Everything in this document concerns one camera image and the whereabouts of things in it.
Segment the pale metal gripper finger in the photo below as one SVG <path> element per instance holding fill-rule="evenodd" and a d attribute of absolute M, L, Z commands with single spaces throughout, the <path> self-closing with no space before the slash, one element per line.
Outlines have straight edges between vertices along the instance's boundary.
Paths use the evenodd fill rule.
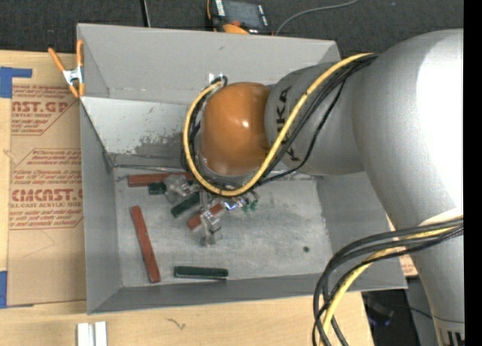
<path fill-rule="evenodd" d="M 211 213 L 206 211 L 201 215 L 201 225 L 204 230 L 204 235 L 200 239 L 200 243 L 203 246 L 212 246 L 217 244 L 223 236 L 221 231 L 221 219 Z"/>
<path fill-rule="evenodd" d="M 177 204 L 194 193 L 194 186 L 186 175 L 172 174 L 164 179 L 165 196 L 171 204 Z"/>

